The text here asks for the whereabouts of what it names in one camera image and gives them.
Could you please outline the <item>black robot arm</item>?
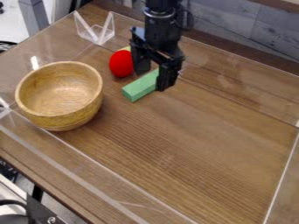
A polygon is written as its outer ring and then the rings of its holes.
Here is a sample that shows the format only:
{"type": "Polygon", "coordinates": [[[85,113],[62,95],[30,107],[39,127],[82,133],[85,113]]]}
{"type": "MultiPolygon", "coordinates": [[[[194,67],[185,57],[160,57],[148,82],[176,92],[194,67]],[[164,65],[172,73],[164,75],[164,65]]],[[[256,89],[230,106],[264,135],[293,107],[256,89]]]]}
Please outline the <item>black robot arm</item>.
{"type": "Polygon", "coordinates": [[[154,90],[164,91],[174,85],[185,55],[178,47],[182,32],[192,29],[192,12],[182,6],[182,0],[145,0],[143,27],[130,28],[129,40],[133,69],[137,75],[150,69],[150,62],[158,65],[154,90]]]}

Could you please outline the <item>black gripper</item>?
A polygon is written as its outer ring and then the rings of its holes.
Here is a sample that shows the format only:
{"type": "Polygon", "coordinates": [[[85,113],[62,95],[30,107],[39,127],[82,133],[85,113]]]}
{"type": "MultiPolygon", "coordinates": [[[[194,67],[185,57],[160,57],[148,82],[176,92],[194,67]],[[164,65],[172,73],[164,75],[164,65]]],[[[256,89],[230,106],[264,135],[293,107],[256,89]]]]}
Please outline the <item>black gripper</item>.
{"type": "Polygon", "coordinates": [[[162,92],[177,79],[184,55],[178,47],[182,35],[184,8],[143,8],[143,26],[130,28],[130,54],[137,75],[158,66],[154,89],[162,92]]]}

